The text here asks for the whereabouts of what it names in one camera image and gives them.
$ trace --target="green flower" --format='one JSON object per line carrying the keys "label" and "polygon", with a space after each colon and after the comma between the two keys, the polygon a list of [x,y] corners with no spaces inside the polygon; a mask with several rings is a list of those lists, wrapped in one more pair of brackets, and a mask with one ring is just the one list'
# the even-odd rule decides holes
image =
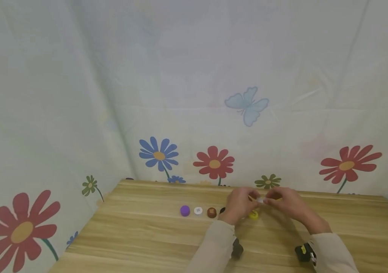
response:
{"label": "green flower", "polygon": [[262,180],[256,180],[254,182],[256,187],[264,187],[264,189],[268,190],[274,187],[278,187],[280,181],[282,180],[282,178],[276,178],[274,173],[270,176],[270,178],[266,177],[265,175],[261,176],[261,178]]}
{"label": "green flower", "polygon": [[84,182],[82,184],[82,186],[84,186],[85,188],[82,190],[82,195],[84,196],[88,196],[89,193],[94,193],[95,192],[95,189],[97,188],[97,181],[94,180],[94,177],[91,176],[87,176],[86,179],[88,180],[88,182]]}

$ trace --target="sleeve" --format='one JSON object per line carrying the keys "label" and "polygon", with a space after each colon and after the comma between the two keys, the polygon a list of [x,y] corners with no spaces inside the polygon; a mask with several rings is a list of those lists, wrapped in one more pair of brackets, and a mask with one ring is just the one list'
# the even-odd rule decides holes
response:
{"label": "sleeve", "polygon": [[311,235],[309,244],[317,256],[317,273],[358,273],[352,255],[337,234]]}
{"label": "sleeve", "polygon": [[235,227],[223,221],[213,222],[185,273],[222,273],[231,258]]}

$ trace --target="small white item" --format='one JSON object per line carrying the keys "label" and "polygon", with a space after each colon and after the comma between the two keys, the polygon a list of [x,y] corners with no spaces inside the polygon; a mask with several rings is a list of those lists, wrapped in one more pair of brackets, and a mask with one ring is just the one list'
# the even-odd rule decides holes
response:
{"label": "small white item", "polygon": [[196,215],[200,215],[200,214],[203,213],[203,209],[200,208],[200,207],[196,207],[196,208],[194,209],[194,213],[195,213]]}

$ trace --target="blue flower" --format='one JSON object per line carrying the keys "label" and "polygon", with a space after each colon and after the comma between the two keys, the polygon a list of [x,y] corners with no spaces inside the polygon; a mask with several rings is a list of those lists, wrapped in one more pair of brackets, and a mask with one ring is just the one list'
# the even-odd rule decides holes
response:
{"label": "blue flower", "polygon": [[150,138],[150,144],[148,144],[144,139],[139,140],[139,144],[141,144],[144,149],[141,149],[141,152],[139,153],[139,157],[143,159],[150,159],[145,163],[145,166],[147,167],[154,167],[156,163],[158,163],[157,168],[160,172],[163,172],[165,170],[165,167],[168,170],[172,170],[173,167],[171,167],[170,164],[178,165],[179,163],[175,161],[173,158],[175,156],[178,156],[178,152],[173,152],[177,149],[176,144],[169,144],[169,139],[165,138],[162,140],[162,143],[160,144],[160,150],[157,146],[156,138],[151,137]]}
{"label": "blue flower", "polygon": [[186,183],[186,181],[183,180],[182,177],[175,176],[175,175],[171,176],[171,178],[168,178],[168,182],[169,183]]}
{"label": "blue flower", "polygon": [[69,238],[69,241],[66,242],[66,244],[68,245],[66,248],[68,248],[68,247],[72,244],[72,242],[75,240],[75,238],[77,238],[77,235],[79,235],[79,232],[75,232],[75,233],[74,233],[74,236],[71,236],[71,237]]}

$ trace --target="orange flower center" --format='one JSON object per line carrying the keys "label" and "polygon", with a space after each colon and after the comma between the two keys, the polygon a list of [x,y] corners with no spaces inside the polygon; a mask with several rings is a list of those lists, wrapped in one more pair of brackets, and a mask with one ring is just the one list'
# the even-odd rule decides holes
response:
{"label": "orange flower center", "polygon": [[220,166],[221,166],[221,163],[216,159],[211,160],[209,162],[209,167],[211,167],[212,169],[218,169]]}
{"label": "orange flower center", "polygon": [[165,155],[162,152],[154,152],[153,155],[154,155],[154,158],[156,158],[157,160],[162,161],[165,159]]}
{"label": "orange flower center", "polygon": [[355,163],[353,161],[346,161],[339,165],[339,169],[342,171],[348,171],[352,169],[352,167],[355,166]]}
{"label": "orange flower center", "polygon": [[24,222],[17,226],[10,236],[10,241],[14,244],[24,242],[25,239],[29,238],[33,232],[33,224],[31,222]]}

